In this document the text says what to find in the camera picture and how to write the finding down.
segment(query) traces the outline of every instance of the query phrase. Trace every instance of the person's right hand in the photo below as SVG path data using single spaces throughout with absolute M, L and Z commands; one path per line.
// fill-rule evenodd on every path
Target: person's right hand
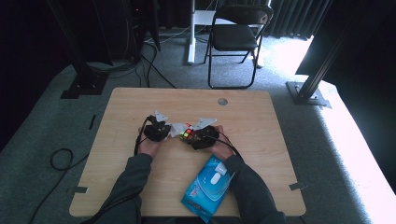
M 219 132 L 220 141 L 231 144 L 226 137 L 223 127 L 221 125 L 215 126 L 215 129 Z M 216 141 L 216 143 L 212 147 L 209 147 L 207 150 L 212 152 L 220 160 L 226 161 L 230 156 L 233 155 L 233 150 L 224 143 L 221 143 L 220 141 Z
M 155 158 L 157 155 L 158 149 L 160 147 L 161 142 L 153 142 L 149 140 L 144 132 L 142 132 L 142 135 L 140 136 L 140 144 L 137 149 L 137 154 L 139 153 L 145 153 L 151 156 L 152 159 Z

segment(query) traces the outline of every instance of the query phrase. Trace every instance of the finger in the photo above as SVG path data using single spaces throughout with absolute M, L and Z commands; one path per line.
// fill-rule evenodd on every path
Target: finger
M 137 128 L 137 130 L 138 130 L 138 133 L 140 134 L 140 133 L 142 133 L 142 135 L 141 135 L 141 139 L 144 139 L 144 138 L 146 138 L 146 135 L 145 135 L 145 133 L 144 132 L 142 132 L 142 127 L 139 127 L 139 128 Z
M 218 129 L 219 132 L 224 133 L 224 130 L 223 130 L 222 125 L 219 125 L 219 126 L 217 127 L 217 129 Z

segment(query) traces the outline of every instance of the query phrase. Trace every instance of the person's left hand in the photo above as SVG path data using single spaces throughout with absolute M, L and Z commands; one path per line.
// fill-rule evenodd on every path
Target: person's left hand
M 151 140 L 149 140 L 144 133 L 142 133 L 142 135 L 140 136 L 140 141 L 144 140 L 143 142 L 140 142 L 140 145 L 137 149 L 137 154 L 139 153 L 145 153 L 148 154 L 152 157 L 152 159 L 155 158 L 155 156 L 157 155 L 158 149 L 160 147 L 161 142 L 153 142 Z

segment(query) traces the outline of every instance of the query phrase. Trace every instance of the wet wipes package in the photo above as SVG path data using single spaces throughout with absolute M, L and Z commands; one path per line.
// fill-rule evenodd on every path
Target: wet wipes package
M 208 223 L 218 210 L 232 178 L 224 163 L 212 156 L 187 187 L 181 202 Z

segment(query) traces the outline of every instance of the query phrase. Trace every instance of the gray carpet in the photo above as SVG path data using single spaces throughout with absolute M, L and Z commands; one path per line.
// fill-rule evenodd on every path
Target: gray carpet
M 302 190 L 306 205 L 303 219 L 288 217 L 288 222 L 372 223 L 373 217 L 366 214 L 363 209 L 365 201 L 357 192 L 357 186 L 370 187 L 367 183 L 358 183 L 359 180 L 348 171 L 348 159 L 343 158 L 341 150 L 345 147 L 343 140 L 331 135 L 332 129 L 337 127 L 349 130 L 351 135 L 357 135 L 355 146 L 361 146 L 359 150 L 362 155 L 367 154 L 364 139 L 336 88 L 325 82 L 319 88 L 332 108 L 295 105 L 286 88 L 286 81 L 306 78 L 294 73 L 309 43 L 309 40 L 287 37 L 265 38 L 262 44 L 264 67 L 258 70 L 255 83 L 248 89 L 270 92 L 295 173 L 298 180 L 307 185 Z M 197 41 L 196 63 L 193 65 L 187 65 L 188 44 L 186 38 L 171 38 L 162 42 L 162 51 L 154 64 L 178 88 L 208 89 L 207 64 L 201 64 L 205 43 Z M 152 60 L 153 53 L 151 47 L 144 47 L 143 55 L 147 59 Z M 225 59 L 216 60 L 214 69 L 221 71 L 214 72 L 214 75 L 221 76 L 216 77 L 215 81 L 230 84 L 248 82 L 251 61 L 239 64 Z M 99 63 L 91 65 L 107 67 Z M 145 87 L 143 74 L 148 69 L 147 63 L 140 62 L 129 71 L 112 73 L 102 95 L 82 95 L 71 100 L 60 99 L 60 96 L 76 75 L 73 67 L 66 67 L 52 80 L 29 117 L 0 154 L 0 223 L 29 221 L 63 173 L 51 168 L 51 153 L 59 148 L 70 148 L 74 153 L 73 163 L 89 153 L 111 91 L 116 87 Z M 149 80 L 151 88 L 172 88 L 153 68 Z M 93 115 L 96 119 L 91 126 Z M 68 154 L 62 153 L 54 158 L 54 162 L 65 167 L 68 158 Z M 67 193 L 69 188 L 78 185 L 84 164 L 85 161 L 67 172 L 36 214 L 34 223 L 79 223 L 84 220 L 69 215 L 72 195 Z M 377 175 L 376 168 L 374 171 L 373 175 Z

